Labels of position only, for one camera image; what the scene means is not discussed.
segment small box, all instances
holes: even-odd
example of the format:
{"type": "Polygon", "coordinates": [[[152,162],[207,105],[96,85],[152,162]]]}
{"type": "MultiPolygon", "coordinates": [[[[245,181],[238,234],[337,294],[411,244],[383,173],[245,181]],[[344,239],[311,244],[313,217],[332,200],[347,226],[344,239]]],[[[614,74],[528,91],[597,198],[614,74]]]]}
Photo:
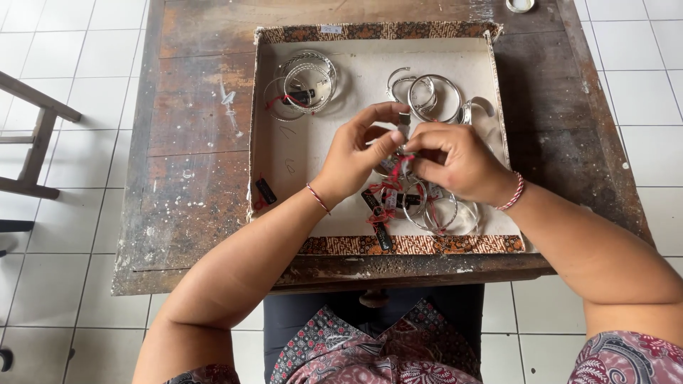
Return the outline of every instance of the small box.
{"type": "MultiPolygon", "coordinates": [[[[498,160],[510,168],[503,108],[492,44],[501,26],[484,21],[298,25],[255,31],[256,66],[250,131],[251,180],[248,220],[305,188],[322,168],[335,131],[362,108],[388,101],[387,79],[396,69],[410,67],[401,77],[439,74],[455,83],[462,104],[479,96],[494,113],[473,109],[473,126],[498,160]],[[323,53],[333,62],[337,86],[325,109],[293,122],[283,122],[266,110],[264,88],[277,77],[278,65],[302,50],[323,53]],[[255,187],[267,184],[268,205],[255,187]]],[[[443,108],[454,99],[439,100],[443,108]]],[[[420,122],[413,116],[410,131],[420,122]]],[[[366,221],[371,215],[361,192],[380,182],[373,172],[365,186],[344,200],[313,229],[299,254],[357,256],[365,254],[516,253],[525,251],[520,230],[503,212],[479,204],[478,233],[435,236],[408,221],[390,220],[389,238],[376,235],[366,221]]]]}

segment wooden table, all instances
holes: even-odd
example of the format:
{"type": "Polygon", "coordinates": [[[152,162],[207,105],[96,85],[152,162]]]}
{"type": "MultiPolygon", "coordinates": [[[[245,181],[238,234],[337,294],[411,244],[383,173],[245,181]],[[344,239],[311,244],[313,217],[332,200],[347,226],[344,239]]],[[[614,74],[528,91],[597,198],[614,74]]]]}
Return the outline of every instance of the wooden table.
{"type": "MultiPolygon", "coordinates": [[[[245,223],[256,27],[477,19],[504,24],[494,48],[512,167],[652,244],[571,0],[537,0],[526,14],[510,12],[503,0],[151,0],[113,293],[169,292],[245,223]],[[244,135],[234,134],[215,93],[220,81],[236,91],[235,128],[244,135]],[[223,166],[209,174],[203,165],[213,161],[223,166]],[[190,168],[194,176],[184,177],[190,168]]],[[[582,245],[577,239],[576,247],[582,245]]],[[[273,291],[496,282],[552,273],[539,254],[303,256],[273,291]],[[319,277],[320,271],[328,277],[319,277]],[[344,277],[367,272],[367,279],[344,277]]]]}

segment tiled floor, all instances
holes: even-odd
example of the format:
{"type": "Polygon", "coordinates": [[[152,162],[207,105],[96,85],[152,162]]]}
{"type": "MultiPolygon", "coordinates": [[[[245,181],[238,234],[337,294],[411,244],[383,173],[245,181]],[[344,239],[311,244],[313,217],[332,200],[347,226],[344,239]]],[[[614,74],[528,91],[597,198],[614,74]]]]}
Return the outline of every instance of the tiled floor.
{"type": "MultiPolygon", "coordinates": [[[[166,295],[111,297],[146,25],[146,0],[0,0],[0,70],[84,113],[59,122],[40,182],[57,201],[0,193],[0,383],[128,383],[166,295]]],[[[576,0],[602,86],[662,254],[683,273],[683,2],[576,0]]],[[[0,134],[28,135],[37,109],[0,93],[0,134]]],[[[16,177],[27,147],[4,146],[16,177]]],[[[262,383],[263,309],[234,330],[243,383],[262,383]]],[[[487,384],[565,383],[583,344],[581,300],[557,276],[486,286],[487,384]],[[553,348],[555,353],[548,354],[553,348]]]]}

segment red and white string bracelet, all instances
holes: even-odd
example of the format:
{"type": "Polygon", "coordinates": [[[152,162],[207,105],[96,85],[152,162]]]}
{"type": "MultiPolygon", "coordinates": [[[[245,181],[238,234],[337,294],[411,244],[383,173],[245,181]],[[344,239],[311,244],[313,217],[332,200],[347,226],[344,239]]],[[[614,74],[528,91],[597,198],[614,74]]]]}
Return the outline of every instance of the red and white string bracelet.
{"type": "Polygon", "coordinates": [[[517,179],[519,179],[519,184],[517,185],[517,191],[515,191],[514,195],[512,196],[512,199],[510,199],[510,202],[507,203],[504,206],[497,206],[497,210],[506,210],[509,207],[512,206],[512,204],[515,204],[517,200],[519,200],[519,197],[522,195],[522,191],[524,191],[524,178],[522,177],[522,174],[519,172],[515,172],[517,175],[517,179]]]}
{"type": "Polygon", "coordinates": [[[325,206],[325,203],[322,202],[322,199],[321,199],[320,197],[318,197],[318,194],[313,190],[313,188],[311,188],[311,185],[308,184],[308,183],[306,183],[306,187],[308,187],[308,189],[311,191],[311,193],[313,193],[313,197],[315,197],[316,200],[317,200],[317,201],[320,203],[320,205],[322,206],[322,208],[325,209],[325,212],[327,212],[328,215],[332,216],[332,214],[330,213],[330,210],[327,209],[327,207],[325,206]]]}

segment batik shirt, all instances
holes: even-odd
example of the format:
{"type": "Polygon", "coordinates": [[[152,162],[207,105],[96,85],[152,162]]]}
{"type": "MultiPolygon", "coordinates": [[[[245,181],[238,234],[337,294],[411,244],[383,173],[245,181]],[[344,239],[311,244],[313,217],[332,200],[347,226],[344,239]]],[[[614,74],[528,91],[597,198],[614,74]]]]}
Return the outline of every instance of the batik shirt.
{"type": "MultiPolygon", "coordinates": [[[[465,339],[422,300],[378,338],[327,307],[287,343],[270,384],[481,384],[465,339]]],[[[641,333],[603,332],[586,342],[569,384],[681,384],[683,349],[641,333]]],[[[239,384],[232,367],[213,364],[167,384],[239,384]]]]}

